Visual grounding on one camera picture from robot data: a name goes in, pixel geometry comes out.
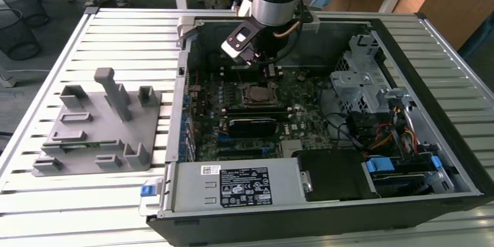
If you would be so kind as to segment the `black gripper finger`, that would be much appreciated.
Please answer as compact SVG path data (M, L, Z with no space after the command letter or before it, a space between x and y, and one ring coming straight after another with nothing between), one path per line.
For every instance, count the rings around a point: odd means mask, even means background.
M281 67L275 64L265 64L260 66L260 84L267 86L276 83L283 78Z

